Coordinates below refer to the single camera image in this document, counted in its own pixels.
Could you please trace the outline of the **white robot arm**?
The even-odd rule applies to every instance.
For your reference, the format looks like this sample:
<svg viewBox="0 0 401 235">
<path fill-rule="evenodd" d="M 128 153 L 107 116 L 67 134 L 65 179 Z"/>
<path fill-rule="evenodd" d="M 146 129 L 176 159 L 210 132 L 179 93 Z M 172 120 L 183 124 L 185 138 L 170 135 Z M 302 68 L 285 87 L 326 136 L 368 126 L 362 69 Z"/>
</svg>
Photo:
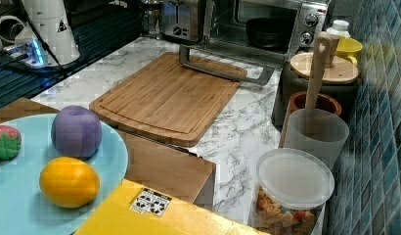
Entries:
<svg viewBox="0 0 401 235">
<path fill-rule="evenodd" d="M 33 69 L 66 66 L 80 57 L 74 36 L 68 25 L 64 0 L 20 0 L 26 20 L 14 16 L 0 17 L 13 21 L 22 31 L 15 38 L 5 38 L 10 43 L 4 51 L 13 59 L 21 57 L 21 62 Z"/>
</svg>

